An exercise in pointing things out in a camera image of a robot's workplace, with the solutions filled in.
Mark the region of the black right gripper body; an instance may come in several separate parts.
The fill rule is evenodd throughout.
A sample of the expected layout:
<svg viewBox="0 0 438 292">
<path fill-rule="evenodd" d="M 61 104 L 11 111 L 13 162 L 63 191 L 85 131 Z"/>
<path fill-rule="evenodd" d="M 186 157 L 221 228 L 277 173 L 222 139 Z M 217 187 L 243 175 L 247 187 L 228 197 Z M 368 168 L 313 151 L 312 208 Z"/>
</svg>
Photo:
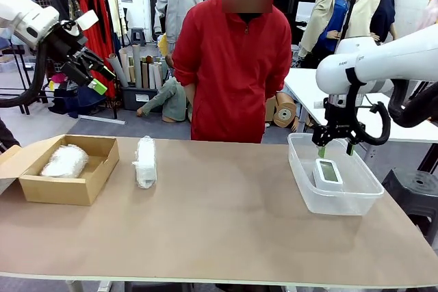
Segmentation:
<svg viewBox="0 0 438 292">
<path fill-rule="evenodd" d="M 326 146 L 334 139 L 348 139 L 355 145 L 360 139 L 354 135 L 353 117 L 357 114 L 357 109 L 348 111 L 346 107 L 332 104 L 329 98 L 323 100 L 324 118 L 327 120 L 325 125 L 317 125 L 313 131 L 312 142 L 316 146 Z"/>
</svg>

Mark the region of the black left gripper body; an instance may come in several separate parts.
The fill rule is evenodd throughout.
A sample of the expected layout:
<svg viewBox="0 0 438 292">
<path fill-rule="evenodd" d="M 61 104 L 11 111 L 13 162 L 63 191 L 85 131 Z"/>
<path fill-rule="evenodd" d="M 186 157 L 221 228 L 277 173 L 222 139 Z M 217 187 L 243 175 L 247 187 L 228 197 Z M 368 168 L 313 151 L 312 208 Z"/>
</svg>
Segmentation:
<svg viewBox="0 0 438 292">
<path fill-rule="evenodd" d="M 85 43 L 86 37 L 81 31 L 77 30 L 73 35 L 61 24 L 56 24 L 45 38 L 48 58 L 58 63 L 67 62 L 69 57 L 85 47 Z"/>
</svg>

